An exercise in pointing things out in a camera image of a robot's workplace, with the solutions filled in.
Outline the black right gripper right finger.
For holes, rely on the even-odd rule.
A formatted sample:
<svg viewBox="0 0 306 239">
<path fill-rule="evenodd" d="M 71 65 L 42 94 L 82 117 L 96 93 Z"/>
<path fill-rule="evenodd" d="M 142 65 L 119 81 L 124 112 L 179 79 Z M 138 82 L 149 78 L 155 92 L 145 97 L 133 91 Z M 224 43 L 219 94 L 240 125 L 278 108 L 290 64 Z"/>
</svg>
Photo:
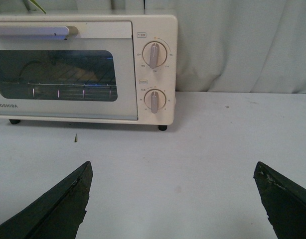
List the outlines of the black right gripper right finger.
<svg viewBox="0 0 306 239">
<path fill-rule="evenodd" d="M 253 178 L 277 238 L 306 239 L 306 189 L 260 161 Z"/>
</svg>

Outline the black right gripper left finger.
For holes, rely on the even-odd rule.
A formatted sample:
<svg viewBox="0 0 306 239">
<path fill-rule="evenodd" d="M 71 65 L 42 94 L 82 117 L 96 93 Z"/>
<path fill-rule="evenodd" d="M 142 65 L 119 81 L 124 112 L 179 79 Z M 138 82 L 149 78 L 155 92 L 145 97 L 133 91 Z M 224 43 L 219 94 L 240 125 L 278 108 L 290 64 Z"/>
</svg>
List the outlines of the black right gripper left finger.
<svg viewBox="0 0 306 239">
<path fill-rule="evenodd" d="M 93 178 L 85 162 L 0 225 L 0 239 L 74 239 L 86 215 Z"/>
</svg>

